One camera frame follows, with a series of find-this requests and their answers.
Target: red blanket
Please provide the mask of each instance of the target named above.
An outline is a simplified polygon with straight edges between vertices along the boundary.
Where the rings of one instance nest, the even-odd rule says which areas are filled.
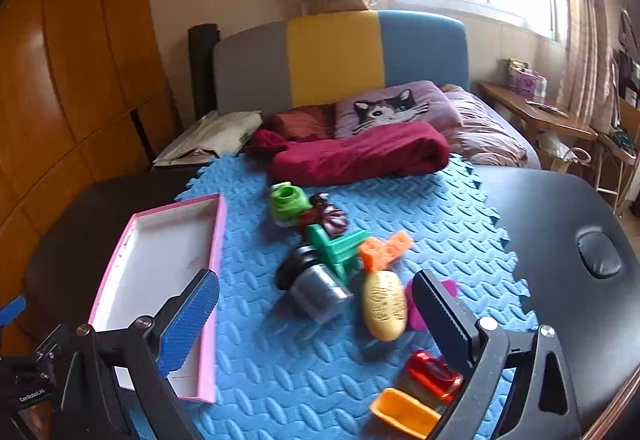
[[[289,142],[258,131],[249,151],[274,155],[273,182],[294,185],[350,184],[380,176],[434,173],[449,162],[449,144],[426,122],[372,127],[345,140]]]

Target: pink tray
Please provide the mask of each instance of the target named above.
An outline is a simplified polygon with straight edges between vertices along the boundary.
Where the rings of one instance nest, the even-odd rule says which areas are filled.
[[[199,269],[218,273],[225,221],[226,203],[219,194],[131,216],[102,277],[89,324],[99,332],[126,328],[140,315],[155,315]],[[215,402],[215,339],[216,310],[183,367],[169,374],[181,399]],[[116,374],[122,388],[134,389],[125,368],[116,368]]]

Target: yellow toy potato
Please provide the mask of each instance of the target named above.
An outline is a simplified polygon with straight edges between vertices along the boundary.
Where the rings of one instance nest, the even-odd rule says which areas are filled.
[[[397,339],[406,327],[406,297],[400,278],[389,270],[370,273],[362,291],[364,322],[381,341]]]

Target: purple toy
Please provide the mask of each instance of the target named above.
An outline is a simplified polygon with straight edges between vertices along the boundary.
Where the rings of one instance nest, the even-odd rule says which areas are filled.
[[[411,326],[417,332],[427,332],[429,328],[424,323],[424,319],[418,312],[418,309],[414,304],[414,295],[411,292],[411,285],[414,283],[412,279],[409,283],[406,284],[404,288],[404,294],[406,295],[406,304],[409,310],[409,326]],[[445,279],[444,281],[440,281],[442,286],[444,286],[445,290],[451,294],[452,297],[458,296],[458,283],[453,279]]]

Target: cat face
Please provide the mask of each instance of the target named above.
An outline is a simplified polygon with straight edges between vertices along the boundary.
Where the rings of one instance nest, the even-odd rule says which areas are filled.
[[[354,127],[353,134],[358,134],[377,125],[413,120],[429,110],[429,103],[422,102],[418,105],[415,103],[411,90],[405,89],[398,96],[375,102],[357,100],[353,103],[353,108],[360,122]]]

